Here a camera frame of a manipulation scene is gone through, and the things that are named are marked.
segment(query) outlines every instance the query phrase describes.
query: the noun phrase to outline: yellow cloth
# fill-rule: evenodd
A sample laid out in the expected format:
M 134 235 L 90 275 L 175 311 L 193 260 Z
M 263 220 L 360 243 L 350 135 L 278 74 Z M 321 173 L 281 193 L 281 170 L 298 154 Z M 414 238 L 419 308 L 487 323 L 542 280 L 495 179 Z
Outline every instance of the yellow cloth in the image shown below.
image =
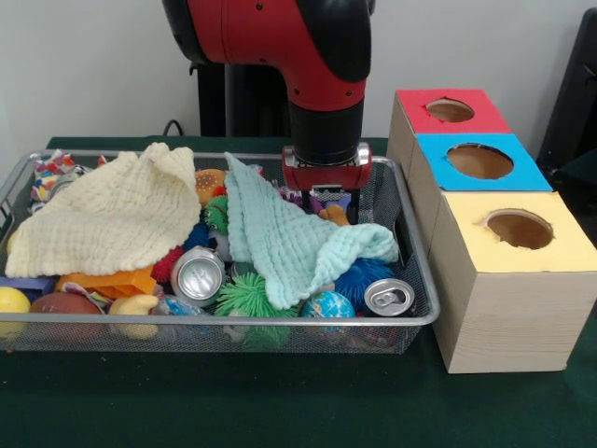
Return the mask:
M 7 275 L 134 271 L 185 242 L 199 219 L 193 153 L 160 143 L 61 190 L 19 227 Z

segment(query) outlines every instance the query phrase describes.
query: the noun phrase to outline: stacked wooden boxes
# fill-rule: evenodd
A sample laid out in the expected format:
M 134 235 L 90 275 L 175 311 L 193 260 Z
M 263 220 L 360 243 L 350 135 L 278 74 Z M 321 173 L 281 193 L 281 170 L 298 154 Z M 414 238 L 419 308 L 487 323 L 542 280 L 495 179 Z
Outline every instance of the stacked wooden boxes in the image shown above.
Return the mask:
M 400 163 L 437 282 L 450 373 L 565 369 L 597 251 L 483 91 L 399 91 Z

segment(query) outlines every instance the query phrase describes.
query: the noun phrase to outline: wire mesh basket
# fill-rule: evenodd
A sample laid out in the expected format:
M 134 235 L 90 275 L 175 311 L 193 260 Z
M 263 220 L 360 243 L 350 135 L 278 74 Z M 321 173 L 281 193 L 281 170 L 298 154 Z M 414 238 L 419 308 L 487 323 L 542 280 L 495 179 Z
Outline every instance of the wire mesh basket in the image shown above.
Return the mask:
M 116 151 L 71 150 L 73 160 L 95 166 L 103 154 L 108 160 Z M 7 262 L 8 236 L 27 218 L 34 160 L 49 155 L 40 151 L 19 161 L 0 189 L 0 269 Z M 245 163 L 263 167 L 265 177 L 284 185 L 280 156 L 247 155 Z M 199 169 L 227 169 L 222 154 L 195 154 Z M 252 318 L 170 316 L 170 315 L 55 315 L 0 314 L 0 349 L 119 352 L 285 352 L 285 353 L 404 353 L 421 326 L 439 314 L 433 278 L 423 246 L 404 177 L 396 164 L 374 157 L 372 175 L 361 191 L 359 221 L 375 222 L 395 233 L 400 260 L 393 265 L 397 278 L 414 289 L 415 302 L 399 317 L 334 318 Z M 254 344 L 251 338 L 237 342 L 232 333 L 271 336 L 284 343 Z M 132 334 L 151 335 L 132 338 Z

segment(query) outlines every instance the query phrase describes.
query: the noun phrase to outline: red fuzzy ball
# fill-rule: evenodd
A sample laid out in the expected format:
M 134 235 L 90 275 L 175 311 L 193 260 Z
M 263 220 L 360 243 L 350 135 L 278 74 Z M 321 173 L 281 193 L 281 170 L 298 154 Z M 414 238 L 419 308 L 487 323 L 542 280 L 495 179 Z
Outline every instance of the red fuzzy ball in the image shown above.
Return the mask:
M 166 283 L 170 281 L 170 274 L 172 269 L 178 259 L 180 259 L 185 250 L 179 245 L 168 252 L 168 255 L 158 261 L 153 266 L 153 271 L 151 271 L 151 276 L 156 279 L 158 283 Z

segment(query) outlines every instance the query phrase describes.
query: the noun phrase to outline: yellow ball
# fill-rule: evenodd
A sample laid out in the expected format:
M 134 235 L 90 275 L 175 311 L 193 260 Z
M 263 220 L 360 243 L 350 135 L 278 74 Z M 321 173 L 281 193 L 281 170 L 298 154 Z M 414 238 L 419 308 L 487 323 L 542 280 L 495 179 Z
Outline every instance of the yellow ball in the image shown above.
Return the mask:
M 27 296 L 14 287 L 0 287 L 0 313 L 29 313 Z
M 31 303 L 14 287 L 0 287 L 0 313 L 29 313 Z M 26 322 L 0 323 L 0 342 L 14 341 L 27 327 Z

